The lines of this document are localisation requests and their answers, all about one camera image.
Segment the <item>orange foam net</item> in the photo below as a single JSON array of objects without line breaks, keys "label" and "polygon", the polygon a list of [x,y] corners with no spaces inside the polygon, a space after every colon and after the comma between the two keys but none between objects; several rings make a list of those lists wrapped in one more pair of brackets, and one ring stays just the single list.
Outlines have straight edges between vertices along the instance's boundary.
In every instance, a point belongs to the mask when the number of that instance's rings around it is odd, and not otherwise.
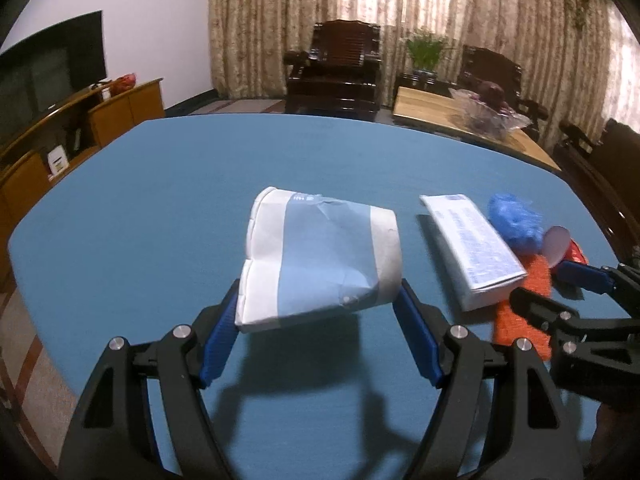
[{"label": "orange foam net", "polygon": [[532,313],[530,300],[533,295],[551,297],[551,272],[543,255],[521,255],[518,257],[527,276],[521,284],[526,292],[518,292],[515,302],[511,299],[500,301],[496,307],[492,342],[510,346],[518,338],[527,338],[544,362],[551,360],[550,336],[539,328],[541,321],[528,322]]}]

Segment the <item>white tissue pack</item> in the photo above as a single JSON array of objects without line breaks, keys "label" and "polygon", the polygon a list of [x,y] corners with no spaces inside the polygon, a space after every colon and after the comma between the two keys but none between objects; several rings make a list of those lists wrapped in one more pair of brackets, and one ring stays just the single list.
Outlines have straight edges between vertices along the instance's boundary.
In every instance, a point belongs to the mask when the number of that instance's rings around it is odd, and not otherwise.
[{"label": "white tissue pack", "polygon": [[521,261],[469,197],[422,195],[420,201],[462,310],[498,304],[524,283]]}]

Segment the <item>blue plastic bag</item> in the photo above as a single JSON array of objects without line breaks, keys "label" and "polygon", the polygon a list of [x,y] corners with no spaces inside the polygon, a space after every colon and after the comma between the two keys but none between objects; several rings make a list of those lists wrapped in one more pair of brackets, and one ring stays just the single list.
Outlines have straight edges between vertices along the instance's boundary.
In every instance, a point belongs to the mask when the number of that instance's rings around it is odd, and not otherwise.
[{"label": "blue plastic bag", "polygon": [[541,251],[544,230],[538,212],[513,194],[497,193],[488,202],[488,220],[517,255]]}]

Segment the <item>dark wooden sofa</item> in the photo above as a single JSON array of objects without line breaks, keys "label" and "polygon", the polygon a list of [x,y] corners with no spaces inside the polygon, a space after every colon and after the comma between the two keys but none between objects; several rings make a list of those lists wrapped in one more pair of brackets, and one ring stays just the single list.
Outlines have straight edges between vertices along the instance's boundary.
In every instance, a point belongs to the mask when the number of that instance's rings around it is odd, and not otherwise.
[{"label": "dark wooden sofa", "polygon": [[590,140],[566,119],[552,157],[608,239],[616,258],[639,259],[639,133],[610,118]]}]

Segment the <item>blue table cloth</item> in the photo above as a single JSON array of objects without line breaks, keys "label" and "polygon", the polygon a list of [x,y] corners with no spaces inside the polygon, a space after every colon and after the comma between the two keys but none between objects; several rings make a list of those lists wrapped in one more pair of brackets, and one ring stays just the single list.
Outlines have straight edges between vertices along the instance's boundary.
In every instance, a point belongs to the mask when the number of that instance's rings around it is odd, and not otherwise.
[{"label": "blue table cloth", "polygon": [[[111,338],[157,340],[221,300],[268,186],[391,209],[416,294],[480,338],[491,314],[458,307],[422,196],[460,193],[485,208],[511,193],[567,228],[590,263],[617,261],[562,179],[478,146],[327,117],[152,120],[55,185],[10,238],[17,287],[71,392]],[[204,394],[242,479],[398,479],[437,397],[390,307],[243,335]]]}]

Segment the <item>glass fruit bowl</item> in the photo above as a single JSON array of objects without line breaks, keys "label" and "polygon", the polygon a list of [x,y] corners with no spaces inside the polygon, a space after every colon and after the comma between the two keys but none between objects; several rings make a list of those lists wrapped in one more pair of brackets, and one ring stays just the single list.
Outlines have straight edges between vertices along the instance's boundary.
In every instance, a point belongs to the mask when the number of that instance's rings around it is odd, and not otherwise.
[{"label": "glass fruit bowl", "polygon": [[532,124],[526,115],[516,112],[509,105],[494,110],[471,90],[450,88],[449,93],[465,125],[473,132],[503,141],[515,130]]}]

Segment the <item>red fruit in bowl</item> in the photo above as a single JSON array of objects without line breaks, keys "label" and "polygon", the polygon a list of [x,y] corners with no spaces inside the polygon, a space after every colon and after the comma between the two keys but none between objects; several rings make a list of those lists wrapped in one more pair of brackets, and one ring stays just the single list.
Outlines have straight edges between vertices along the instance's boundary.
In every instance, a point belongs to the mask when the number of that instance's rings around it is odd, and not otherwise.
[{"label": "red fruit in bowl", "polygon": [[482,80],[476,86],[477,99],[496,113],[509,114],[512,108],[506,102],[503,88],[492,81]]}]

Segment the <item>wooden coffee table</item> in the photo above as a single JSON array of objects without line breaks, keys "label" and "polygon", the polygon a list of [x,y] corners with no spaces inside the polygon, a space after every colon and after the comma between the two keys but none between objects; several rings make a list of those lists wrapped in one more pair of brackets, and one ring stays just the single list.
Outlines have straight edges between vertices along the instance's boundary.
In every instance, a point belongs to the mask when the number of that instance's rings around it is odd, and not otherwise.
[{"label": "wooden coffee table", "polygon": [[453,98],[400,87],[394,103],[393,120],[397,125],[449,136],[482,148],[489,148],[554,174],[561,172],[561,168],[551,156],[522,129],[513,129],[502,139],[474,131],[465,118],[461,105]]}]

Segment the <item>dark side table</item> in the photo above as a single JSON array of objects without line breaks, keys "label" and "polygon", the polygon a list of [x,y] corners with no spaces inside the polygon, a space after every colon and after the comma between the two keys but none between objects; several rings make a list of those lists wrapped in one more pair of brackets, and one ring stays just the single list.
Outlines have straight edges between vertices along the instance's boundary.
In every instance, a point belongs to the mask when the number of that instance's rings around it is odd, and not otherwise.
[{"label": "dark side table", "polygon": [[425,74],[399,74],[395,77],[393,101],[396,101],[400,87],[416,89],[438,96],[450,98],[450,89],[457,89],[459,86],[454,81],[439,80]]}]

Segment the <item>beige patterned curtain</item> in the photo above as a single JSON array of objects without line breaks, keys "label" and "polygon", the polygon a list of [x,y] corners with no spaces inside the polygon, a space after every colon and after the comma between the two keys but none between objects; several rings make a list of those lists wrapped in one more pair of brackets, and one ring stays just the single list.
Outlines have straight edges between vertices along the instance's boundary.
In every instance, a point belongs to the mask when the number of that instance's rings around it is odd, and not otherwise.
[{"label": "beige patterned curtain", "polygon": [[522,69],[522,92],[549,112],[551,148],[568,119],[596,138],[608,119],[639,123],[639,43],[613,0],[208,0],[214,86],[232,98],[285,92],[283,55],[309,46],[314,25],[356,20],[381,29],[382,101],[410,65],[407,38],[447,39],[439,77],[453,80],[466,46]]}]

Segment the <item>white box in cabinet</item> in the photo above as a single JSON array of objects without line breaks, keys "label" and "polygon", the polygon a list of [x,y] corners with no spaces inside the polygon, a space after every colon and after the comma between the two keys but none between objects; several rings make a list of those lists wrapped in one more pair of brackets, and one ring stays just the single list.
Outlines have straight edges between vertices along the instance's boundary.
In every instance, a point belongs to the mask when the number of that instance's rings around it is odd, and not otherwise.
[{"label": "white box in cabinet", "polygon": [[62,145],[56,146],[47,154],[47,161],[52,177],[58,177],[70,166],[65,148]]}]

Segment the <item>wooden tv cabinet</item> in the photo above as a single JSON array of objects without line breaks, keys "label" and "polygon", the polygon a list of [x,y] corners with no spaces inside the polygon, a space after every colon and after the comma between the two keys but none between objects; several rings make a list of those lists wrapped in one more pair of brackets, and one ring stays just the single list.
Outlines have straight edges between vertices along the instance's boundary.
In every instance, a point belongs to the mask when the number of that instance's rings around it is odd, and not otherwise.
[{"label": "wooden tv cabinet", "polygon": [[[13,141],[1,147],[1,289],[13,273],[9,238],[26,214],[68,174],[101,148],[147,120],[163,118],[160,80],[153,79],[119,96],[106,96],[108,84],[84,90],[52,107]],[[65,148],[70,166],[52,177],[47,154]]]}]

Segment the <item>green potted plant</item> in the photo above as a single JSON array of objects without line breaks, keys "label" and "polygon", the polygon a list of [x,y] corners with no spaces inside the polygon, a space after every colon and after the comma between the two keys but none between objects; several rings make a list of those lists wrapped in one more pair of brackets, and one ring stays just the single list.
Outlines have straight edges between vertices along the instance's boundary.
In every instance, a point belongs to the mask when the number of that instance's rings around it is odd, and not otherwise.
[{"label": "green potted plant", "polygon": [[417,29],[406,38],[406,49],[415,73],[436,76],[440,60],[450,50],[450,41],[445,35]]}]

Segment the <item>red object on cabinet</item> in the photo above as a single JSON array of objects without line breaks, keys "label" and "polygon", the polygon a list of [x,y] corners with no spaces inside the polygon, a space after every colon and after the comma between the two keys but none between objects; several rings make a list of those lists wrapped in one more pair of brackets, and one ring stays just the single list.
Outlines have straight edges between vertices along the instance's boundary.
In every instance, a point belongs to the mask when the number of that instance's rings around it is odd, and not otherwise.
[{"label": "red object on cabinet", "polygon": [[112,80],[108,85],[108,90],[110,90],[110,96],[119,96],[120,94],[133,89],[136,84],[136,74],[129,73]]}]

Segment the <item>black flat television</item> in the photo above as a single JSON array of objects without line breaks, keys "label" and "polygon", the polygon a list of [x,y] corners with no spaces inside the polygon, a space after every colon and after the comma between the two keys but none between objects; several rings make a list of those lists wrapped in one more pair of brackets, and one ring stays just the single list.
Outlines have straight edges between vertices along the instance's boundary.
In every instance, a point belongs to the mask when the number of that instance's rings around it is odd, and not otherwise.
[{"label": "black flat television", "polygon": [[1,55],[1,143],[106,78],[100,11],[36,32]]}]

